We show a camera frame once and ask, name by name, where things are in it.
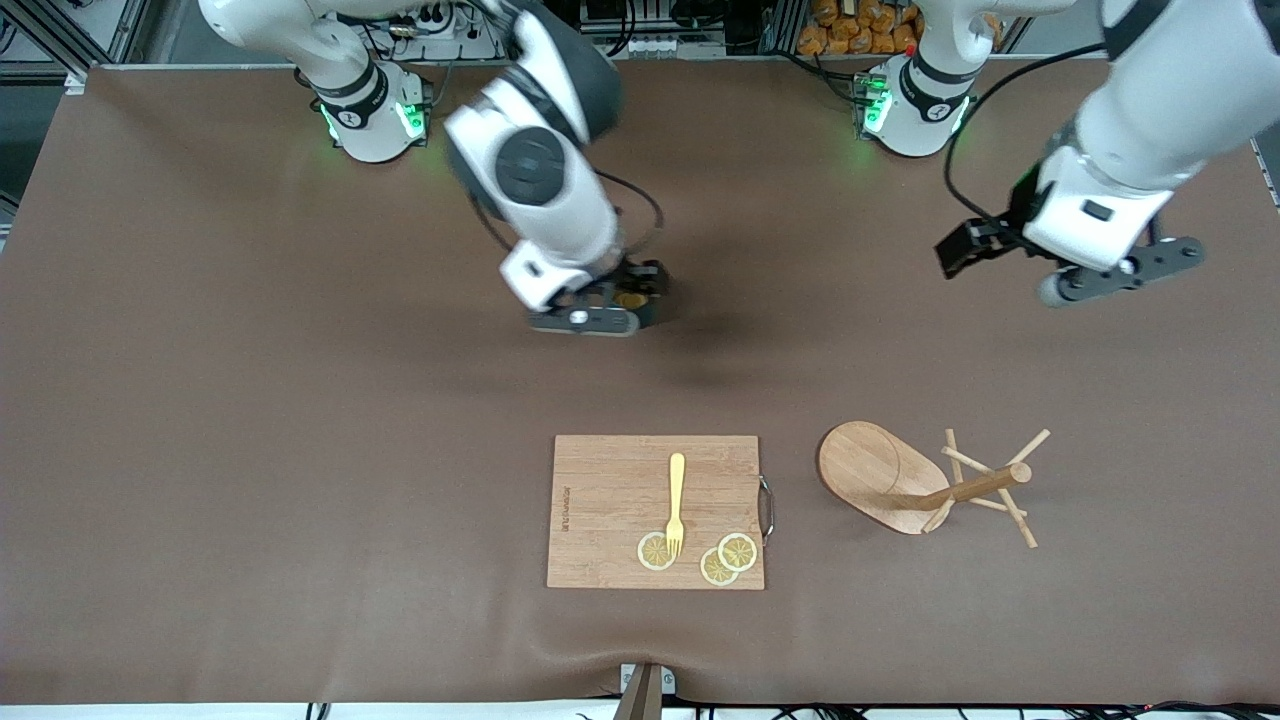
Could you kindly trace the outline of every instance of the dried lemon slice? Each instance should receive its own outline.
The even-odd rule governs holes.
[[[640,544],[636,546],[636,557],[640,559],[641,565],[650,570],[666,570],[676,561],[667,552],[667,536],[663,533],[649,533],[640,538]]]
[[[724,539],[716,547],[716,555],[719,557],[721,565],[724,565],[730,571],[746,573],[755,565],[755,559],[760,553],[755,551],[755,541],[751,539],[751,536],[731,533],[724,536]]]
[[[718,588],[737,579],[737,573],[730,570],[719,561],[719,553],[716,552],[714,547],[703,555],[700,565],[703,568],[703,579]]]

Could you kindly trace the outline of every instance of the wire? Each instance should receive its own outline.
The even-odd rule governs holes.
[[[772,53],[767,53],[767,55],[777,55],[778,58],[786,58],[787,60],[795,63],[804,72],[822,77],[823,70],[819,70],[817,67],[805,63],[804,60],[800,59],[799,55],[795,55],[794,53],[787,53],[786,50],[773,50]],[[854,73],[837,73],[832,70],[826,70],[826,73],[828,77],[833,77],[837,79],[854,79]]]
[[[654,197],[649,195],[643,187],[631,181],[620,178],[604,170],[595,170],[595,174],[600,176],[602,178],[609,182],[621,184],[622,187],[630,190],[631,192],[635,192],[636,195],[643,197],[645,202],[649,204],[649,208],[653,209],[653,227],[650,227],[649,231],[640,237],[640,240],[637,240],[635,243],[627,247],[625,250],[625,254],[628,256],[636,255],[645,247],[649,247],[649,245],[653,243],[653,241],[662,233],[663,228],[667,227],[667,215],[662,211],[662,205],[658,204],[658,201],[654,200]],[[502,247],[504,251],[511,252],[512,250],[511,242],[507,238],[502,237],[502,233],[498,232],[498,228],[493,225],[493,222],[489,219],[489,213],[486,213],[485,209],[480,206],[480,200],[476,199],[475,195],[468,192],[467,201],[471,202],[471,209],[475,210],[476,218],[480,220],[480,224],[484,227],[485,231],[489,232],[489,237],[492,237],[493,241],[498,243],[498,247]]]
[[[653,209],[653,227],[650,227],[649,231],[640,237],[640,240],[637,240],[634,245],[631,245],[631,247],[627,247],[626,254],[636,255],[645,247],[649,247],[649,245],[653,243],[653,241],[662,233],[663,228],[667,227],[667,215],[662,211],[662,205],[659,205],[658,201],[654,200],[652,195],[645,192],[643,187],[635,184],[631,181],[622,179],[604,170],[595,170],[595,174],[600,176],[607,181],[621,184],[622,187],[630,190],[631,192],[635,192],[636,195],[643,197],[645,202],[649,204],[649,208]]]
[[[374,33],[369,31],[369,23],[360,23],[360,24],[361,24],[361,27],[365,28],[365,37],[367,37],[369,38],[369,44],[374,46],[372,50],[374,50],[374,54],[378,55],[378,59],[379,60],[390,60],[390,56],[384,56],[383,55],[383,53],[387,53],[388,50],[387,50],[387,47],[383,47],[381,45],[379,45],[374,40]],[[394,50],[396,50],[396,41],[392,41],[392,51],[394,51]]]
[[[817,55],[813,56],[813,61],[818,65],[818,76],[822,77],[823,82],[827,83],[827,87],[829,87],[831,91],[836,94],[836,97],[840,97],[841,100],[847,100],[854,105],[859,104],[859,100],[854,97],[851,94],[845,92],[844,90],[836,87],[836,83],[832,81],[832,77],[827,74],[827,70],[822,67],[822,60],[819,60]],[[849,81],[850,88],[852,88],[852,82],[854,82],[852,79]]]
[[[507,252],[511,252],[511,243],[507,242],[507,238],[502,237],[502,234],[498,233],[498,228],[493,227],[493,222],[489,219],[489,213],[486,213],[485,209],[480,206],[480,201],[476,200],[476,196],[468,192],[467,200],[471,202],[471,209],[475,210],[476,213],[476,219],[480,220],[480,224],[484,225],[484,229],[489,231],[489,237],[492,237],[493,241],[498,243],[498,247],[506,250]]]
[[[442,32],[452,28],[453,27],[453,15],[457,12],[456,8],[458,6],[458,4],[457,3],[448,3],[448,6],[449,6],[449,19],[444,20],[444,24],[442,24],[436,29],[421,29],[421,28],[419,28],[417,35],[420,37],[430,37],[433,35],[440,35]]]
[[[623,32],[627,24],[627,14],[631,15],[631,29]],[[607,58],[613,58],[618,53],[622,53],[622,50],[631,45],[631,40],[636,36],[636,0],[627,0],[627,14],[622,15],[622,22],[618,23],[618,41],[604,54]]]
[[[449,78],[453,77],[453,65],[458,61],[454,56],[449,60],[449,69],[444,70],[444,79],[440,81],[440,92],[431,100],[431,109],[436,109],[440,105],[440,100],[444,100],[444,91],[449,88]]]
[[[952,135],[951,140],[947,142],[946,159],[942,161],[942,182],[946,183],[947,192],[950,192],[951,196],[956,199],[956,201],[959,201],[961,205],[964,205],[965,208],[968,208],[975,215],[978,215],[979,218],[982,218],[983,222],[986,222],[993,229],[996,229],[997,232],[1004,233],[1012,242],[1021,243],[1021,238],[1018,237],[1016,234],[1014,234],[1012,232],[1010,232],[1007,228],[1005,228],[1005,225],[1000,224],[1000,222],[996,220],[996,218],[991,213],[988,213],[982,206],[979,206],[977,202],[974,202],[973,200],[970,200],[966,195],[964,195],[963,192],[960,192],[960,190],[955,184],[955,181],[952,181],[952,178],[951,178],[951,164],[955,160],[956,145],[960,141],[960,136],[963,136],[964,131],[966,131],[969,128],[969,123],[973,122],[973,117],[978,114],[978,110],[982,109],[982,106],[987,102],[987,100],[989,100],[991,96],[993,96],[995,94],[1000,92],[1000,90],[1004,88],[1006,85],[1014,82],[1015,79],[1018,79],[1018,78],[1020,78],[1020,77],[1023,77],[1027,73],[1030,73],[1033,70],[1038,70],[1041,68],[1047,68],[1048,65],[1052,65],[1053,63],[1061,63],[1062,60],[1070,60],[1071,58],[1079,58],[1080,55],[1085,55],[1088,53],[1096,53],[1098,50],[1102,50],[1103,47],[1105,47],[1105,45],[1102,45],[1101,42],[1097,42],[1097,44],[1093,44],[1093,45],[1087,45],[1084,47],[1076,47],[1075,50],[1068,50],[1066,53],[1059,53],[1057,55],[1052,55],[1052,56],[1044,58],[1042,60],[1036,60],[1034,63],[1032,63],[1029,65],[1023,65],[1021,68],[1018,68],[1016,70],[1014,70],[1014,72],[1009,73],[1007,76],[1000,78],[1000,81],[996,85],[991,86],[991,88],[987,92],[983,92],[982,96],[978,97],[978,101],[973,104],[973,108],[968,113],[965,113],[965,117],[961,118],[961,120],[960,120],[960,127],[956,128],[955,135]]]

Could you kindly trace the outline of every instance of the wooden peg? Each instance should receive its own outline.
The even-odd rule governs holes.
[[[929,520],[924,523],[924,528],[922,529],[922,532],[932,533],[933,530],[938,529],[938,525],[941,525],[942,521],[947,519],[947,515],[951,514],[951,507],[955,503],[956,498],[947,496],[947,498],[942,501],[942,507],[938,507],[937,511],[934,511],[933,515],[929,516]]]
[[[956,432],[947,428],[947,447],[959,451],[960,447],[956,445]],[[951,459],[951,477],[955,478],[955,483],[960,484],[964,482],[964,470],[960,468],[960,461],[955,457]]]
[[[1027,443],[1027,447],[1018,451],[1018,455],[1015,455],[1014,459],[1009,461],[1009,464],[1012,465],[1014,462],[1021,462],[1023,460],[1027,460],[1027,456],[1030,455],[1032,452],[1036,452],[1036,448],[1039,447],[1041,443],[1044,442],[1044,439],[1047,438],[1048,438],[1048,430],[1047,429],[1041,430],[1038,436],[1036,436],[1034,438],[1032,438],[1030,442]]]
[[[1014,524],[1018,525],[1018,532],[1023,533],[1023,539],[1027,541],[1027,547],[1036,550],[1039,543],[1036,542],[1036,536],[1032,534],[1032,529],[1027,527],[1027,520],[1018,514],[1018,505],[1014,503],[1014,496],[1010,495],[1007,489],[1001,488],[1000,498],[1005,501],[1009,506],[1009,515],[1012,516]]]
[[[938,492],[932,492],[920,498],[920,507],[933,510],[942,507],[947,498],[963,502],[983,495],[991,495],[1018,483],[1025,483],[1030,479],[1032,469],[1023,462],[1014,462],[963,486],[952,486]]]
[[[968,455],[960,452],[959,450],[951,450],[950,447],[943,447],[942,455],[946,455],[947,457],[951,457],[954,460],[959,460],[960,462],[973,468],[974,470],[978,470],[983,475],[989,475],[995,473],[995,470],[992,470],[991,468],[983,465],[982,462],[978,462],[977,460],[969,457]]]

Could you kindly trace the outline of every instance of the metal handle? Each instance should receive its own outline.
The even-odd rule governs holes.
[[[769,489],[769,483],[764,480],[764,475],[760,475],[760,491],[764,493],[764,516],[768,520],[767,523],[762,523],[767,527],[760,533],[760,544],[768,547],[769,536],[773,534],[773,491]]]

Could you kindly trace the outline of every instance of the wooden base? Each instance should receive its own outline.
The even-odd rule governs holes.
[[[827,433],[818,450],[818,475],[840,500],[910,536],[924,533],[941,505],[925,507],[923,497],[950,487],[942,469],[928,457],[884,428],[861,420]]]

